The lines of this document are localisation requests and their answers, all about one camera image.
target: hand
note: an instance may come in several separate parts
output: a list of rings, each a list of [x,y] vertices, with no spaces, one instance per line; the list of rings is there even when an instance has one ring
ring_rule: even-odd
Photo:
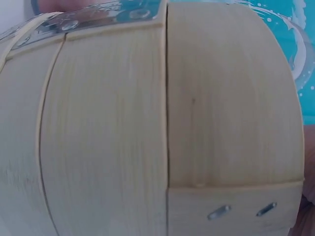
[[[304,126],[305,182],[296,224],[289,236],[315,235],[315,125]]]
[[[66,12],[74,11],[96,3],[105,3],[113,0],[37,0],[39,10],[47,12]]]

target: blue fabric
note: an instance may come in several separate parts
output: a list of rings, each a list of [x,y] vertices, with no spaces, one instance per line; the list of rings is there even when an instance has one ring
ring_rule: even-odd
[[[39,10],[39,7],[38,7],[38,3],[37,3],[37,0],[31,0],[31,6],[33,8],[33,12],[36,15],[39,15],[41,12]]]
[[[273,32],[289,62],[304,124],[315,124],[315,0],[171,1],[237,3],[255,11]]]

